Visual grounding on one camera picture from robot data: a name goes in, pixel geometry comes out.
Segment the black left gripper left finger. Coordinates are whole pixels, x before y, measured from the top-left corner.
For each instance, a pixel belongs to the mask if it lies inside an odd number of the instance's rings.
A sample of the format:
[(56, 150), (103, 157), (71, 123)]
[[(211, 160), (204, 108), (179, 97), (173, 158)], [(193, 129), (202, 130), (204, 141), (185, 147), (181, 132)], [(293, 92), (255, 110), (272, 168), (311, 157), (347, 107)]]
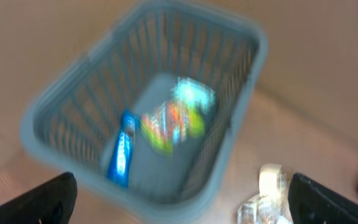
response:
[(78, 188), (75, 176), (65, 172), (0, 205), (0, 224), (67, 224)]

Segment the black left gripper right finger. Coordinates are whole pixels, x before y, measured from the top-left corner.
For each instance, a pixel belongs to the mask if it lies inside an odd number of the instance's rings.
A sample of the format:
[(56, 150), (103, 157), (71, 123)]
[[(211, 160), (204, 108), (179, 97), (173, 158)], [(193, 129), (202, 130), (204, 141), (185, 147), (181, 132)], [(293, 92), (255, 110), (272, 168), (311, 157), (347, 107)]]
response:
[(358, 224), (358, 204), (296, 173), (288, 191), (294, 224)]

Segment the blue Oreo cookie pack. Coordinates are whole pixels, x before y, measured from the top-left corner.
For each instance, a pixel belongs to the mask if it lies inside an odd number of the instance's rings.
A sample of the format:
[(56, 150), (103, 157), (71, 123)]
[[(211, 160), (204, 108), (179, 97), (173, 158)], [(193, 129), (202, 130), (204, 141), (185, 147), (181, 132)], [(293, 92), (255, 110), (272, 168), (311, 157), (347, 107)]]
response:
[(128, 188), (135, 135), (139, 128), (139, 117), (132, 111), (125, 110), (121, 117), (121, 126), (114, 143), (107, 173), (109, 180), (124, 188)]

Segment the beige clear cookie bag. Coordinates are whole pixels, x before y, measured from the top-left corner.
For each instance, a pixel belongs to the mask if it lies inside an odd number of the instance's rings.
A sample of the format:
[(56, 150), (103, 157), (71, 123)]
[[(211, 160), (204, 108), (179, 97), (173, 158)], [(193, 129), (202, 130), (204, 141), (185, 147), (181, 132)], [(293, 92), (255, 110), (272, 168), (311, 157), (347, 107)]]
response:
[(259, 192), (237, 210), (237, 224), (293, 224), (288, 192), (293, 169), (264, 164), (259, 172)]

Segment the green Haribo gummy bag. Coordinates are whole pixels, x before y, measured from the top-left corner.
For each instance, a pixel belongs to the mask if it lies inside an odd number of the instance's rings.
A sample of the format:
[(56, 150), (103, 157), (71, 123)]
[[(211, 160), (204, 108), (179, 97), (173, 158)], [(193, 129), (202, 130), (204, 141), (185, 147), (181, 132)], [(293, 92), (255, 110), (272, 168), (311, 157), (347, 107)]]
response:
[(163, 102), (154, 112), (143, 114), (140, 123), (154, 150), (165, 155), (171, 155), (188, 137), (200, 138), (205, 133), (200, 112), (182, 101)]

